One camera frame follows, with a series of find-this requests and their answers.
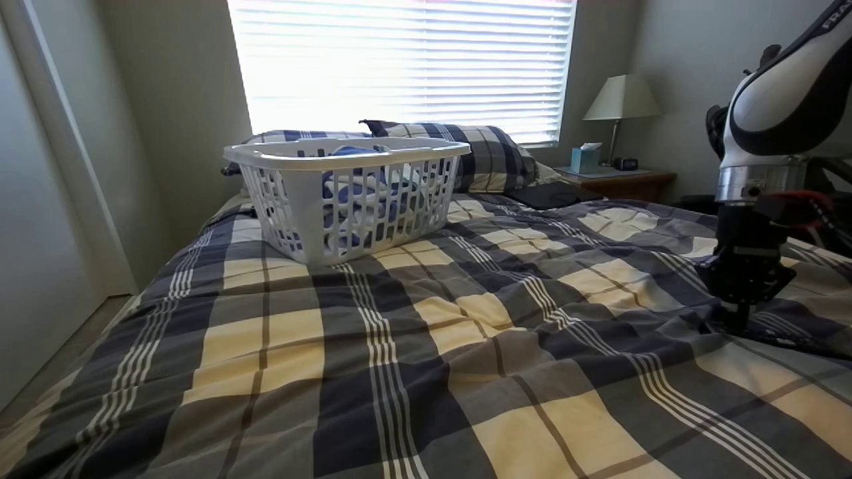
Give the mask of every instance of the nightstand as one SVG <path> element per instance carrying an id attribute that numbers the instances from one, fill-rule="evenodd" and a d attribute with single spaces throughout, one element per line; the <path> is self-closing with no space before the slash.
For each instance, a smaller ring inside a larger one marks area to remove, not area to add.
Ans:
<path id="1" fill-rule="evenodd" d="M 667 171 L 601 171 L 601 173 L 566 173 L 566 168 L 555 168 L 563 173 L 569 183 L 578 183 L 587 192 L 605 195 L 605 196 L 635 196 L 659 201 L 663 189 L 676 177 Z"/>

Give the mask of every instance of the white blinds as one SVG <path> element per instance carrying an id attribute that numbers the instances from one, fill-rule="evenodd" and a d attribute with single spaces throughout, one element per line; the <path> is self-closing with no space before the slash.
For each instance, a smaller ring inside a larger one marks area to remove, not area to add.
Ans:
<path id="1" fill-rule="evenodd" d="M 252 131 L 489 123 L 558 138 L 574 0 L 228 0 Z"/>

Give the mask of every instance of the pillow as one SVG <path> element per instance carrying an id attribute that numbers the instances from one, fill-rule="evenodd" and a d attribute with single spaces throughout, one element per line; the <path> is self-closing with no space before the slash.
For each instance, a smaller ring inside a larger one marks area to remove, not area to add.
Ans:
<path id="1" fill-rule="evenodd" d="M 300 138 L 370 138 L 364 131 L 265 131 L 258 136 L 249 136 L 241 143 L 286 143 L 286 140 L 300 140 Z M 236 163 L 225 163 L 221 168 L 223 175 L 240 175 Z"/>
<path id="2" fill-rule="evenodd" d="M 450 138 L 470 143 L 457 160 L 456 192 L 510 192 L 538 177 L 531 155 L 494 124 L 385 123 L 362 120 L 372 136 Z"/>

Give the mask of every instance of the white laundry basket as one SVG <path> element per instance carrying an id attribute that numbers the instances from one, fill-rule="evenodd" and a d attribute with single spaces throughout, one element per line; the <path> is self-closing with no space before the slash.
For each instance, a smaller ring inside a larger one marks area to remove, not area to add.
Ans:
<path id="1" fill-rule="evenodd" d="M 233 143 L 264 241 L 300 263 L 338 263 L 444 227 L 457 157 L 441 138 Z"/>

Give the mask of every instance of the plaid comforter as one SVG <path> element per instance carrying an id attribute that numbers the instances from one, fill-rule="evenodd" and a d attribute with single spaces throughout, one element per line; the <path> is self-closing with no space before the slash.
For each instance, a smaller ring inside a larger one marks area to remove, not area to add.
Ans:
<path id="1" fill-rule="evenodd" d="M 699 333 L 714 219 L 457 196 L 424 239 L 305 268 L 225 207 L 3 432 L 11 477 L 850 477 L 850 360 Z M 750 328 L 852 353 L 852 263 Z"/>

